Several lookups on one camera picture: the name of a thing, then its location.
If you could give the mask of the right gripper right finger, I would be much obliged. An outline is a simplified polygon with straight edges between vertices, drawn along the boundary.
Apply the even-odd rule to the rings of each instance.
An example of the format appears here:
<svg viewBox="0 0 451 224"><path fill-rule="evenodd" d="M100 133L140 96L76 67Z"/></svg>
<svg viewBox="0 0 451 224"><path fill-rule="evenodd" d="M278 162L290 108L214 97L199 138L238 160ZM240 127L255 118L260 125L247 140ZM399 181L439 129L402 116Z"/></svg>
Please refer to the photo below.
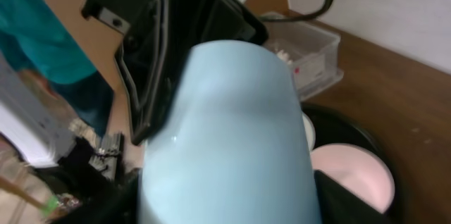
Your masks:
<svg viewBox="0 0 451 224"><path fill-rule="evenodd" d="M325 173L314 172L323 224L389 224L384 214L370 207Z"/></svg>

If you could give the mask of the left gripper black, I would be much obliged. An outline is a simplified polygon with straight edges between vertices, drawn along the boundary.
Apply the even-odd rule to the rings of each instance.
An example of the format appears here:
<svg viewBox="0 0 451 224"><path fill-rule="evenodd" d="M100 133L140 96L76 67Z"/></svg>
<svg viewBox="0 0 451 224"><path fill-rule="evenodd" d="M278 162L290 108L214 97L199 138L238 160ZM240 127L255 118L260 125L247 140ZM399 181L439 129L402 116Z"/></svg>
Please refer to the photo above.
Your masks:
<svg viewBox="0 0 451 224"><path fill-rule="evenodd" d="M238 0L86 0L82 15L123 36L114 58L128 92L133 144L163 127L192 47L222 39L261 45L268 38Z"/></svg>

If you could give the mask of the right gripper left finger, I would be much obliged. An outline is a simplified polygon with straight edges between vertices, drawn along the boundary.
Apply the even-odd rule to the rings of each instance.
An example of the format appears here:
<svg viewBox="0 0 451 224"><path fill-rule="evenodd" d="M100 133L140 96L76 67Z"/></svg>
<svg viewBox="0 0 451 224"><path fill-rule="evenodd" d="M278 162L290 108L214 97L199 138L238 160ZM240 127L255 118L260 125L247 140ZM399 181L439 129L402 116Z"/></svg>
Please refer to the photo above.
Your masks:
<svg viewBox="0 0 451 224"><path fill-rule="evenodd" d="M132 170L119 187L104 190L52 224L136 224L140 170Z"/></svg>

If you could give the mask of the white pink bowl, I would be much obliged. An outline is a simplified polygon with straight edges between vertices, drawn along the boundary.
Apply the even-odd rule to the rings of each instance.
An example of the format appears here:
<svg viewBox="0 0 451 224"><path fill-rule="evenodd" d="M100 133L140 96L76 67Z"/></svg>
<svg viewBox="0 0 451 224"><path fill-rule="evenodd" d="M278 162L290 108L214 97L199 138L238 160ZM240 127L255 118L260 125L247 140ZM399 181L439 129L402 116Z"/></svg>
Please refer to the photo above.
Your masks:
<svg viewBox="0 0 451 224"><path fill-rule="evenodd" d="M310 156L313 169L325 173L373 209L385 213L390 208L395 181L377 155L353 144L327 144L314 149Z"/></svg>

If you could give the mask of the grey plate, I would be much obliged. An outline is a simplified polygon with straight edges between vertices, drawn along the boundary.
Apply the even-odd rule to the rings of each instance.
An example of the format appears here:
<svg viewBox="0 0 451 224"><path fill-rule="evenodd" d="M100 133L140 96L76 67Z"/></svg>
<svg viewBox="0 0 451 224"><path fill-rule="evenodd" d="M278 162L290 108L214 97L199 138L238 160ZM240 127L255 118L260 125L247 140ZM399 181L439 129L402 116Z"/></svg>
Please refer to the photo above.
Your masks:
<svg viewBox="0 0 451 224"><path fill-rule="evenodd" d="M304 130L307 138L307 144L309 147L309 150L312 151L314 149L314 145L316 142L316 132L314 129L314 125L310 118L303 113L302 114L303 122L304 122Z"/></svg>

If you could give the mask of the light blue cup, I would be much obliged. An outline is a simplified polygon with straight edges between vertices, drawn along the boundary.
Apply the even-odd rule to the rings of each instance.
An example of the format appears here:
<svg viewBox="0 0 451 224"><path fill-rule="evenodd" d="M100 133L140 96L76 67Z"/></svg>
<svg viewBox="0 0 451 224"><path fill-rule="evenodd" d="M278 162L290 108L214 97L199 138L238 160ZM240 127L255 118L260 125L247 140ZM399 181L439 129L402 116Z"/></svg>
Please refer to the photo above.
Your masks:
<svg viewBox="0 0 451 224"><path fill-rule="evenodd" d="M145 145L140 223L320 223L287 65L223 40L192 48L165 126Z"/></svg>

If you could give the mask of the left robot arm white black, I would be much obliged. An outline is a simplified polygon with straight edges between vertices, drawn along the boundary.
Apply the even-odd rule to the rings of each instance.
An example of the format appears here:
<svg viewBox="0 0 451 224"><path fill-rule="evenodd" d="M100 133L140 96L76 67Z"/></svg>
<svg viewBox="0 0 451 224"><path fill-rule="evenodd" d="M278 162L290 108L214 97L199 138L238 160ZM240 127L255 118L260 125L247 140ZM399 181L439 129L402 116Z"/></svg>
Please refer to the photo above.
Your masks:
<svg viewBox="0 0 451 224"><path fill-rule="evenodd" d="M166 122L190 49L233 39L261 45L269 17L246 0L85 0L81 13L121 33L114 59L128 92L130 139L140 144Z"/></svg>

